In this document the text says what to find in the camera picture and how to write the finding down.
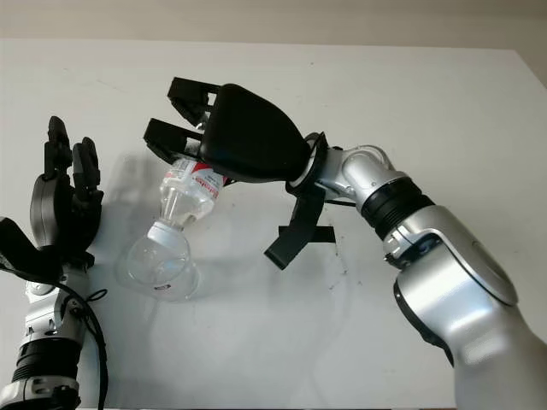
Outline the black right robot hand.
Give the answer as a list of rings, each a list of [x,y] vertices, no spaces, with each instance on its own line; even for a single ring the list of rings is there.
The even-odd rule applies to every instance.
[[[144,141],[165,162],[190,157],[247,183],[288,182],[303,174],[311,148],[291,119],[257,94],[240,85],[175,77],[168,99],[185,120],[203,130],[150,120]]]

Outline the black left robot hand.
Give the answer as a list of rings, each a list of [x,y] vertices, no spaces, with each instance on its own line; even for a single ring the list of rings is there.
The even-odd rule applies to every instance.
[[[33,186],[30,221],[40,247],[54,247],[65,261],[89,259],[100,226],[103,192],[91,138],[71,145],[63,120],[52,116],[44,143],[44,172]]]

